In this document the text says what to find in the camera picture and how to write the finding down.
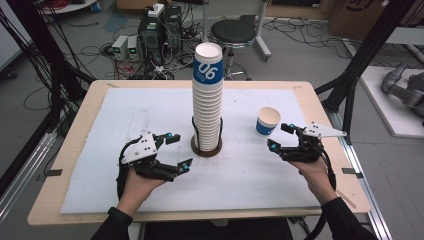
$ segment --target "printed number on cup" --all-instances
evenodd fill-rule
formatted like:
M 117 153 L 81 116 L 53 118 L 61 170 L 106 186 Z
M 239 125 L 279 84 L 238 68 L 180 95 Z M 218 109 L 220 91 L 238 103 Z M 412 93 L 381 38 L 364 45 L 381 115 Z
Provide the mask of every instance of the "printed number on cup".
M 215 77 L 216 71 L 218 71 L 218 68 L 211 67 L 210 64 L 202 63 L 199 65 L 199 72 L 205 74 L 205 77 L 209 80 Z

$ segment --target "black sleeve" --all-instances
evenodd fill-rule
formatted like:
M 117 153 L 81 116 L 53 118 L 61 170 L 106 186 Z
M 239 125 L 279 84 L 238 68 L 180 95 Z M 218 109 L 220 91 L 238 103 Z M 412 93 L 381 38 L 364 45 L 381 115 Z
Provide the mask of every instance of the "black sleeve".
M 327 219 L 333 239 L 377 239 L 371 232 L 361 226 L 346 203 L 339 197 L 321 206 L 322 214 Z
M 128 226 L 132 218 L 111 207 L 107 212 L 109 217 L 103 222 L 91 240 L 121 240 L 128 238 Z

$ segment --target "cup stack base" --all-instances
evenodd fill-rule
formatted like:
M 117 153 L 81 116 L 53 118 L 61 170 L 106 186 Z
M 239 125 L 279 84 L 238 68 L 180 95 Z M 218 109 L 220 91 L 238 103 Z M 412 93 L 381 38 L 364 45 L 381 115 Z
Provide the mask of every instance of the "cup stack base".
M 198 147 L 196 147 L 196 144 L 194 142 L 195 137 L 196 136 L 193 136 L 193 138 L 191 138 L 191 149 L 193 150 L 194 153 L 196 153 L 200 157 L 213 157 L 213 156 L 217 155 L 222 149 L 222 139 L 220 138 L 218 140 L 218 146 L 216 146 L 216 148 L 214 148 L 210 151 L 201 151 Z

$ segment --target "computer tower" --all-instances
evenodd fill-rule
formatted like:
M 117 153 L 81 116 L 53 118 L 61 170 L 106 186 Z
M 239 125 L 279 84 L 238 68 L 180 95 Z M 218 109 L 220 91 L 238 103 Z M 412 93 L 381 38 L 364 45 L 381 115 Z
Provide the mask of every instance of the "computer tower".
M 183 51 L 181 7 L 168 6 L 165 8 L 163 20 L 166 26 L 168 48 L 173 54 Z
M 159 19 L 155 17 L 143 16 L 138 28 L 138 35 L 140 37 L 141 48 L 146 60 L 146 65 L 164 65 L 165 56 L 162 56 L 162 52 L 166 53 L 167 49 L 164 45 L 164 27 Z

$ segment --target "person's right hand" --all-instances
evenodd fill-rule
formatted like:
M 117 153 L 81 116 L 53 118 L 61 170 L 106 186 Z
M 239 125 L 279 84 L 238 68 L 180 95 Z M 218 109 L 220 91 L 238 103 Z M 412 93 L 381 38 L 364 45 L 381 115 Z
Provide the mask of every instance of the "person's right hand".
M 124 193 L 119 201 L 117 209 L 133 217 L 141 204 L 150 196 L 153 190 L 165 181 L 158 179 L 147 179 L 137 175 L 134 168 L 131 167 L 128 171 L 128 176 L 125 182 Z
M 321 205 L 337 198 L 337 194 L 328 180 L 327 166 L 322 158 L 313 163 L 289 163 L 300 170 L 308 182 L 309 190 L 311 190 Z

